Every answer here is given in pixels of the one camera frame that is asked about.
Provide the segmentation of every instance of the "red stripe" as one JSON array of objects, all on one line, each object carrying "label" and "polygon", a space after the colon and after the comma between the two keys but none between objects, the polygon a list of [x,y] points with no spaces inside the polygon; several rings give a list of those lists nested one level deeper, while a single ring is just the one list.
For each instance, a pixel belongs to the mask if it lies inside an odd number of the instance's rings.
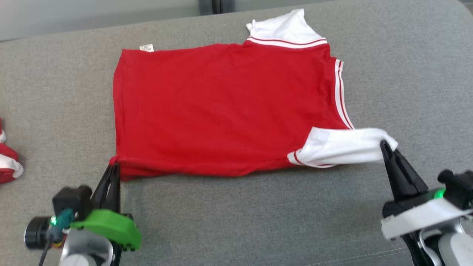
[{"label": "red stripe", "polygon": [[304,165],[301,161],[299,161],[299,159],[297,159],[296,152],[294,152],[294,159],[296,159],[296,161],[297,161],[298,163],[300,163],[301,165]]},{"label": "red stripe", "polygon": [[282,43],[287,43],[287,44],[294,44],[294,45],[307,45],[307,44],[313,44],[313,43],[316,43],[316,42],[320,42],[320,41],[327,41],[327,39],[325,38],[322,38],[322,39],[318,39],[318,40],[315,40],[315,41],[312,41],[310,43],[305,43],[305,44],[295,44],[295,43],[292,43],[292,42],[288,42],[288,41],[283,41],[283,40],[276,40],[276,39],[267,39],[267,40],[263,40],[263,39],[258,39],[258,38],[255,38],[255,37],[248,37],[249,38],[252,38],[252,39],[255,39],[255,40],[258,40],[258,41],[263,41],[263,42],[266,42],[266,41],[271,41],[271,42],[282,42]]},{"label": "red stripe", "polygon": [[342,92],[342,78],[340,76],[341,67],[342,67],[342,62],[340,61],[339,65],[338,65],[338,80],[339,80],[338,90],[340,92],[340,107],[342,108],[343,116],[345,117],[345,120],[347,121],[347,127],[349,127],[350,129],[353,129],[351,127],[350,123],[348,123],[347,114],[345,113],[345,106],[344,106],[344,102],[343,102],[343,92]]}]

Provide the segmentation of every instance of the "shirt sleeve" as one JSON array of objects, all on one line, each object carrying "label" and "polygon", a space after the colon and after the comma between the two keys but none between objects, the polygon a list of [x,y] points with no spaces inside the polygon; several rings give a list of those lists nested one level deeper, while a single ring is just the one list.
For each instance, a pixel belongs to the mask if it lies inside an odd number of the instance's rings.
[{"label": "shirt sleeve", "polygon": [[250,31],[247,40],[258,44],[297,49],[327,43],[307,24],[303,9],[263,21],[253,20],[246,28]]}]

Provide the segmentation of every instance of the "gray fabric surface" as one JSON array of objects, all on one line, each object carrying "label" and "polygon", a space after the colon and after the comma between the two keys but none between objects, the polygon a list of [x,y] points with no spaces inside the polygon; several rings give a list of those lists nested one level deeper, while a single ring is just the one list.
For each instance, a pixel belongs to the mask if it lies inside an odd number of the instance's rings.
[{"label": "gray fabric surface", "polygon": [[[431,186],[473,154],[473,17],[455,0],[347,0],[304,6],[345,61],[346,106],[380,127]],[[151,22],[0,44],[0,116],[24,175],[0,186],[0,265],[37,264],[23,231],[52,213],[63,186],[95,187],[114,155],[112,77],[123,48],[242,43],[245,23],[291,8]],[[122,265],[409,265],[383,239],[391,199],[383,164],[295,168],[224,179],[169,176],[123,184],[143,247]],[[46,265],[59,252],[51,251]]]}]

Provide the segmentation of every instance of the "care tag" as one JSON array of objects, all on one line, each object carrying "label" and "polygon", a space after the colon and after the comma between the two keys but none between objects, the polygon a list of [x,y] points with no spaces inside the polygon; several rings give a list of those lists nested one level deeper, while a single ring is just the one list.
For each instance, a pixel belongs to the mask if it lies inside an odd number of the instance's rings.
[{"label": "care tag", "polygon": [[154,52],[153,45],[152,44],[147,44],[147,45],[141,45],[140,50],[146,51],[146,52]]}]

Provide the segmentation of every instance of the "green led light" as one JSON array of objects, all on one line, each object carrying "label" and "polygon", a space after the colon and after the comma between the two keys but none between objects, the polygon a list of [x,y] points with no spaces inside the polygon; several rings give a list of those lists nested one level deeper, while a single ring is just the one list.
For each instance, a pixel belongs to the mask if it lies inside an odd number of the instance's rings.
[{"label": "green led light", "polygon": [[443,198],[444,194],[445,194],[445,189],[441,188],[435,192],[434,199]]},{"label": "green led light", "polygon": [[53,225],[56,225],[58,221],[56,220],[56,216],[53,216],[51,217],[51,220],[49,221],[49,223],[53,224]]}]

